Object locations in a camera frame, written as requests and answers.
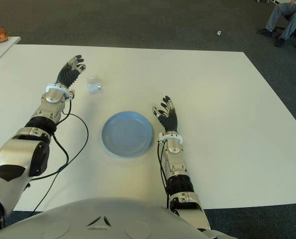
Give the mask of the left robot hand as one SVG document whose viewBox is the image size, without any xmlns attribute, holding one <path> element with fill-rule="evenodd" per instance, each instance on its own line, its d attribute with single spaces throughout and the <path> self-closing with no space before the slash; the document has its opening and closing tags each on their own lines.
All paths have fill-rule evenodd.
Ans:
<svg viewBox="0 0 296 239">
<path fill-rule="evenodd" d="M 83 62 L 82 55 L 72 57 L 60 70 L 55 83 L 69 88 L 78 76 L 85 71 L 86 65 Z"/>
</svg>

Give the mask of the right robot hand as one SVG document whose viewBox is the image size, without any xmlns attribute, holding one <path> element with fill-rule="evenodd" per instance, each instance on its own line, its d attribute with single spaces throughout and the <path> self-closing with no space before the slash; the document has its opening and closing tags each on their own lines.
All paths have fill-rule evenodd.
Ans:
<svg viewBox="0 0 296 239">
<path fill-rule="evenodd" d="M 164 110 L 159 110 L 155 106 L 153 106 L 152 113 L 164 127 L 165 132 L 178 132 L 178 120 L 176 110 L 171 98 L 169 96 L 163 97 L 160 105 L 164 108 Z"/>
</svg>

